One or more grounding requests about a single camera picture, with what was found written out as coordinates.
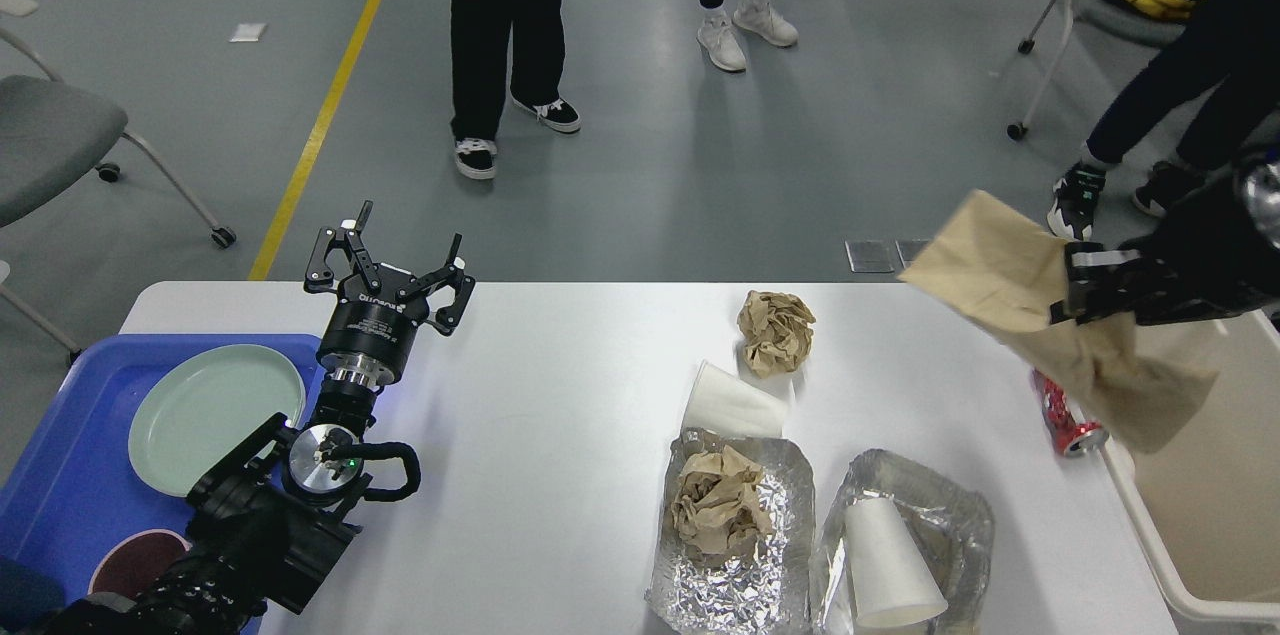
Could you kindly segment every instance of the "crumpled brown paper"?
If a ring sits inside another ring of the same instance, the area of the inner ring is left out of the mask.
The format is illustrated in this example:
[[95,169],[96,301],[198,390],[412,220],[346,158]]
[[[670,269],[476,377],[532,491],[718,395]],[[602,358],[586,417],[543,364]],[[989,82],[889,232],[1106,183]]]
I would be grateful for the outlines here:
[[1066,294],[1065,243],[975,189],[900,279],[1051,376],[1121,443],[1156,452],[1199,411],[1217,373],[1138,356],[1133,312],[1050,325],[1051,303]]
[[728,446],[691,456],[669,508],[680,539],[705,556],[753,554],[756,540],[773,533],[755,489],[763,476],[763,467]]
[[751,291],[737,312],[737,329],[746,337],[742,357],[756,376],[795,373],[809,357],[817,323],[795,296]]

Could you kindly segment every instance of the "yellow floor line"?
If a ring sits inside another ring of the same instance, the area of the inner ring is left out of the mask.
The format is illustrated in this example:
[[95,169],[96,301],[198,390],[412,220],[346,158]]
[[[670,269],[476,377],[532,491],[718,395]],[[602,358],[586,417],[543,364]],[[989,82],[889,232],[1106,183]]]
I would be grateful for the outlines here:
[[320,147],[324,146],[325,134],[329,134],[329,124],[333,123],[333,117],[338,111],[338,102],[342,102],[342,93],[347,90],[347,81],[351,79],[351,72],[356,68],[361,47],[365,47],[369,27],[374,23],[374,17],[378,15],[378,6],[381,1],[365,0],[365,12],[361,12],[360,20],[356,23],[356,31],[351,35],[351,41],[347,44],[347,52],[343,52],[342,61],[338,64],[338,72],[333,76],[333,83],[329,84],[329,95],[324,99],[324,105],[320,106],[316,123],[311,125],[311,134],[307,134],[306,147],[302,147],[302,156],[298,157],[298,165],[294,166],[289,184],[284,188],[284,197],[280,198],[279,207],[275,207],[275,216],[271,219],[271,225],[266,230],[266,239],[262,242],[262,247],[257,251],[257,257],[253,260],[253,269],[248,271],[248,279],[251,280],[265,280],[268,273],[271,270],[271,265],[275,262],[280,242],[284,239],[285,230],[289,229],[289,221],[293,220],[293,211],[297,210],[298,201],[302,198],[302,189],[307,187],[311,169],[316,164],[316,157],[320,156]]

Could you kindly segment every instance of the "aluminum foil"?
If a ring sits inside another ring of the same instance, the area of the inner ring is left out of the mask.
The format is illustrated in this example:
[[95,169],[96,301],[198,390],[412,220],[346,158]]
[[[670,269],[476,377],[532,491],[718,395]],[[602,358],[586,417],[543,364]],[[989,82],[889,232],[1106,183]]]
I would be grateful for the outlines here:
[[[667,513],[676,479],[689,456],[723,446],[764,467],[760,504],[773,521],[751,558],[708,563],[676,534]],[[808,634],[809,558],[814,536],[813,470],[790,440],[719,439],[704,430],[686,430],[671,444],[671,465],[658,517],[649,607],[682,635]]]
[[814,548],[810,574],[813,627],[827,635],[872,634],[854,625],[845,575],[845,508],[859,499],[892,498],[948,607],[919,632],[975,635],[991,576],[995,518],[978,493],[887,451],[868,451],[849,463]]

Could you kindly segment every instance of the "plate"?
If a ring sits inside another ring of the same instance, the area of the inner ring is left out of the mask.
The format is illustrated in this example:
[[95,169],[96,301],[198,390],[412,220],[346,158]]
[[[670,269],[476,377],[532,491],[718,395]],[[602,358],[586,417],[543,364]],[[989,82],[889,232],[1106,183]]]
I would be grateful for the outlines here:
[[860,499],[891,498],[906,520],[920,556],[948,607],[910,632],[978,635],[991,579],[995,516],[987,499],[896,453],[872,449],[849,463],[814,548],[809,586],[817,635],[886,632],[854,625],[845,577],[845,508]]
[[[764,469],[760,504],[774,533],[754,558],[722,566],[694,561],[676,534],[667,504],[690,456],[724,446]],[[813,470],[800,448],[773,438],[721,439],[690,429],[671,444],[653,580],[645,599],[680,635],[809,635],[809,553],[814,535]]]
[[143,483],[183,498],[275,412],[297,422],[306,389],[297,369],[261,344],[224,344],[170,370],[129,426],[129,462]]

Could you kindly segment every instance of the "light green plate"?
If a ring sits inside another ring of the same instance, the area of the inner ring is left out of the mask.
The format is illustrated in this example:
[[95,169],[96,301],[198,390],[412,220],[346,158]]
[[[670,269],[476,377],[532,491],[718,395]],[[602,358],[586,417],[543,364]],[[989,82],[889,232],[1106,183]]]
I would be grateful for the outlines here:
[[306,388],[288,357],[224,344],[170,370],[129,426],[129,462],[143,483],[187,497],[206,471],[275,412],[297,424]]

